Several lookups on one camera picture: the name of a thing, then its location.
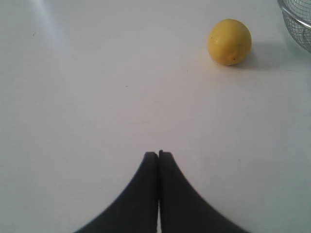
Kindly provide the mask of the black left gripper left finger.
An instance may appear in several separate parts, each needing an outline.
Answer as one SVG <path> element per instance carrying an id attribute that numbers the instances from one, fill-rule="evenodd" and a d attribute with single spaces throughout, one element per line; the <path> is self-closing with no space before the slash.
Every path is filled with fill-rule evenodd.
<path id="1" fill-rule="evenodd" d="M 120 195 L 78 233 L 156 233 L 158 156 L 147 152 Z"/>

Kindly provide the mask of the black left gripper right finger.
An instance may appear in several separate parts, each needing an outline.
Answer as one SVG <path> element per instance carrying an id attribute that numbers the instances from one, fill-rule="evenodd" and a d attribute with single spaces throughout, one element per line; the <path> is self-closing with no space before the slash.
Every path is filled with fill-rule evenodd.
<path id="1" fill-rule="evenodd" d="M 163 233 L 245 233 L 191 186 L 170 152 L 159 152 L 160 221 Z"/>

